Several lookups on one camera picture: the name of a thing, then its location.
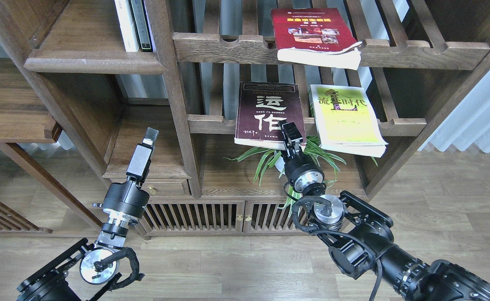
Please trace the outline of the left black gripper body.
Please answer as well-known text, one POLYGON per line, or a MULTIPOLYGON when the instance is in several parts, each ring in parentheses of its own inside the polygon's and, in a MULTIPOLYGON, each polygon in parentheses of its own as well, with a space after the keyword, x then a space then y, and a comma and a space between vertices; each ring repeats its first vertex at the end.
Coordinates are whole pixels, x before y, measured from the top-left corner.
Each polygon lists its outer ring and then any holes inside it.
POLYGON ((103 202, 108 222, 138 222, 142 218, 149 193, 141 189, 149 171, 152 146, 138 144, 127 168, 123 183, 112 183, 103 202))

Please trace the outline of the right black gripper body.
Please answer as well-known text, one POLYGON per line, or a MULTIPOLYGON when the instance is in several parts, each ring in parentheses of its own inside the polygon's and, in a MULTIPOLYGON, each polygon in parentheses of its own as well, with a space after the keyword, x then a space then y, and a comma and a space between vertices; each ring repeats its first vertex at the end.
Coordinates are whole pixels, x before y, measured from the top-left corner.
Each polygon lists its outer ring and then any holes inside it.
POLYGON ((294 122, 279 122, 285 150, 282 157, 284 171, 293 190, 297 193, 325 193, 324 173, 311 156, 301 149, 304 141, 294 122))

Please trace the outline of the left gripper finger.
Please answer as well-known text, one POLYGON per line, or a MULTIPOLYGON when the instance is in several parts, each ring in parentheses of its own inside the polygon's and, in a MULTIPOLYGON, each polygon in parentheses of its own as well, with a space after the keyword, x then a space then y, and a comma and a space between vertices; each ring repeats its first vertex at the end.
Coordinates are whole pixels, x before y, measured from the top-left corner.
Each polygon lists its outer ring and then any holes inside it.
POLYGON ((146 147, 153 148, 158 135, 159 131, 155 128, 147 128, 142 144, 146 145, 146 147))

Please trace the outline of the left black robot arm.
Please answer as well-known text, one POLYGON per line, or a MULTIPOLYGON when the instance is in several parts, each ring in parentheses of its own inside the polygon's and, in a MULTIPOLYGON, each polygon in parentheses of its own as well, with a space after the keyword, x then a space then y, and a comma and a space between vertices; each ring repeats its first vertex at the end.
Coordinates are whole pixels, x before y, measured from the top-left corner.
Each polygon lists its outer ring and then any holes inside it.
POLYGON ((94 244, 84 238, 29 276, 18 286, 19 301, 78 301, 78 295, 66 281, 69 269, 76 264, 85 282, 102 285, 93 301, 106 291, 124 288, 144 278, 135 251, 124 247, 124 242, 129 227, 138 223, 149 202, 149 193, 141 187, 149 172, 158 133, 154 128, 147 129, 127 168, 126 181, 110 185, 103 202, 103 211, 109 219, 94 244))

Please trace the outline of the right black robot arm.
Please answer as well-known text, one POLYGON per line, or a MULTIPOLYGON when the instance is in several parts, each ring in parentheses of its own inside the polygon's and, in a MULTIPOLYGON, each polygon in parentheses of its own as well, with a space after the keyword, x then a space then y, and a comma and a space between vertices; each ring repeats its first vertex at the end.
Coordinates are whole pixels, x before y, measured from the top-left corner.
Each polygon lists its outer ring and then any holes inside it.
POLYGON ((302 197, 291 207, 296 228, 324 242, 340 271, 357 279, 376 274, 373 300, 384 280, 406 301, 490 301, 490 284, 459 265, 436 260, 428 265, 394 244, 392 219, 348 191, 325 193, 324 173, 305 154, 293 122, 279 122, 284 139, 285 174, 302 197))

